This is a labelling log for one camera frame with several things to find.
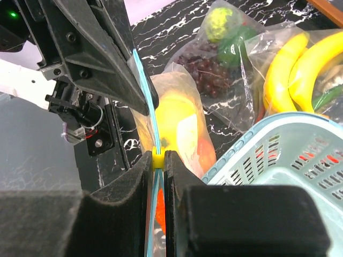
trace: green vegetable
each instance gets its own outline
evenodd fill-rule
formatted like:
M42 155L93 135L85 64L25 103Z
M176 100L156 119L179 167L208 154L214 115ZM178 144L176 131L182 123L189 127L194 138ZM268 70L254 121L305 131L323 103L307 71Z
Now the green vegetable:
M248 60L244 41L257 35L257 32L246 26L239 25L231 29L220 41L217 59L224 67L237 67Z
M332 100L338 98L343 93L343 84L335 86L326 91L323 95L312 100L312 106L315 111L319 110L324 105L330 103Z

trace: gray surface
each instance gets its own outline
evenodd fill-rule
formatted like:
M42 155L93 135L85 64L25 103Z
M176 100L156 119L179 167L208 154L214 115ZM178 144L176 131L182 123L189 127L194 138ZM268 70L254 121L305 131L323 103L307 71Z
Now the gray surface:
M73 145L57 115L0 95L0 190L76 190Z
M343 0L327 0L330 4L343 12Z

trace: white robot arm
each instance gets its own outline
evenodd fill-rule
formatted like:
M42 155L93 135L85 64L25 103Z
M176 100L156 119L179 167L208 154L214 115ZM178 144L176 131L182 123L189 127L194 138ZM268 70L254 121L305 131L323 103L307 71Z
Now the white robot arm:
M46 80L41 71L9 63L0 59L0 92L22 98L48 110L46 95L52 95L56 81Z

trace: screw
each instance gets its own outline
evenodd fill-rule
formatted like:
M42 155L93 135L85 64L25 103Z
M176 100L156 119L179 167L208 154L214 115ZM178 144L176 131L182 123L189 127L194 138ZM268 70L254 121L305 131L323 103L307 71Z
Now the screw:
M65 37L68 40L68 42L70 42L70 43L74 43L76 41L76 36L72 32L67 33L67 35Z
M96 148L99 148L102 146L102 140L101 139L98 139L96 142L95 142L95 147Z
M60 69L54 69L54 75L58 76L61 74L61 70Z
M88 71L85 70L85 69L80 70L79 74L80 74L80 77L83 78L83 79L88 78L88 75L89 75Z

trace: red wire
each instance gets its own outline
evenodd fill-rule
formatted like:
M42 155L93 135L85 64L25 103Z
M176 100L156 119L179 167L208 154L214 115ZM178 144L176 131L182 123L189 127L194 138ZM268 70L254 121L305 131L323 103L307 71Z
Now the red wire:
M97 134L97 132L98 132L98 130L96 130L94 134L91 134L91 135L87 135L87 134L86 134L86 135L85 135L85 138L86 138L86 139L91 138L92 136L94 136L95 134Z

